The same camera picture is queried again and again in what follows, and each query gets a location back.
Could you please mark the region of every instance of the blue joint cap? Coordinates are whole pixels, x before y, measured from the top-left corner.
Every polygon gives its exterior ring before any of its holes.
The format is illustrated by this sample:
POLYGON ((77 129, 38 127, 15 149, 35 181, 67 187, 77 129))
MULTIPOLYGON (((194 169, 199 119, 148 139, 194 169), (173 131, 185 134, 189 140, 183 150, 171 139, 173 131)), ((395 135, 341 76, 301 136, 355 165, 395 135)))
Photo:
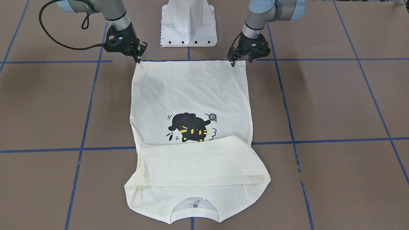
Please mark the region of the blue joint cap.
POLYGON ((57 2, 58 6, 60 7, 61 10, 68 12, 68 13, 76 13, 74 9, 71 7, 70 3, 68 0, 63 0, 63 1, 58 1, 57 2))
POLYGON ((276 0, 250 0, 249 10, 253 13, 264 13, 273 8, 276 0))
POLYGON ((294 13, 292 14, 291 20, 297 20, 304 16, 306 11, 306 0, 297 0, 295 2, 294 13))

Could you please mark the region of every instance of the black cat graphic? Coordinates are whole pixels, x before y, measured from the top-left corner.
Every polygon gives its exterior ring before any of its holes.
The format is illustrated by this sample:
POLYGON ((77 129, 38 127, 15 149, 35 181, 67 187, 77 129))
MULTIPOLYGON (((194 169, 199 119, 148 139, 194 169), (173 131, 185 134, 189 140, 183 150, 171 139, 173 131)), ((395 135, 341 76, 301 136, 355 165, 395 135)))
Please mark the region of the black cat graphic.
POLYGON ((208 135, 209 130, 206 129, 206 125, 210 122, 210 120, 204 121, 202 118, 196 117, 194 113, 180 113, 173 117, 169 130, 179 130, 182 133, 182 142, 187 140, 202 142, 208 135))

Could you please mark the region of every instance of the robotic arm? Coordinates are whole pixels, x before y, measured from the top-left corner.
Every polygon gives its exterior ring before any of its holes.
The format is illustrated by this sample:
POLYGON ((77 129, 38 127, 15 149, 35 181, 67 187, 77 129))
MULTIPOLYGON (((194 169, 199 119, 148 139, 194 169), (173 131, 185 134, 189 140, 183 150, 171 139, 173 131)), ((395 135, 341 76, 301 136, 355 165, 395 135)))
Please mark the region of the robotic arm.
POLYGON ((107 20, 110 28, 107 32, 105 43, 91 47, 103 46, 103 48, 107 52, 120 52, 126 56, 133 57, 136 63, 140 63, 140 58, 145 52, 148 44, 145 42, 141 42, 136 36, 136 32, 132 26, 128 14, 126 13, 126 9, 122 0, 52 0, 51 2, 48 2, 40 10, 40 24, 47 35, 52 40, 57 42, 48 34, 41 22, 41 14, 43 10, 48 5, 54 2, 57 2, 59 7, 66 12, 87 13, 87 17, 85 18, 84 23, 88 20, 88 16, 90 14, 101 12, 104 18, 107 20))
POLYGON ((268 42, 260 31, 267 22, 300 19, 305 12, 305 0, 250 0, 242 32, 233 41, 227 59, 234 67, 236 60, 248 56, 253 59, 270 54, 268 42), (238 40, 237 48, 233 45, 238 40))

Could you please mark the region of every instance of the white fabric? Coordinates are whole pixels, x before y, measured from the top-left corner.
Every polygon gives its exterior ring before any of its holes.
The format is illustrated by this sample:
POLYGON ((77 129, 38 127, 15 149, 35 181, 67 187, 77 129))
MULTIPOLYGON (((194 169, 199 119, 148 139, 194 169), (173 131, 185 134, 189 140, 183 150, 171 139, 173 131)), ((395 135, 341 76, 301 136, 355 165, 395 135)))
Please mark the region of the white fabric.
POLYGON ((245 61, 141 62, 130 123, 138 153, 125 184, 129 207, 172 223, 242 211, 270 176, 251 148, 245 61))

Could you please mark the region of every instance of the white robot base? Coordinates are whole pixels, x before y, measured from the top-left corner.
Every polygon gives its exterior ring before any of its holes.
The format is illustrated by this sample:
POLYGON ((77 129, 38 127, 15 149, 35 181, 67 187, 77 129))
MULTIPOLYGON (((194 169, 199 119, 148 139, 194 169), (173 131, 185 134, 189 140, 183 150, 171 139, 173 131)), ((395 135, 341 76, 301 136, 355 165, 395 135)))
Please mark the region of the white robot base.
POLYGON ((217 44, 214 7, 207 0, 169 0, 162 7, 161 47, 217 44))

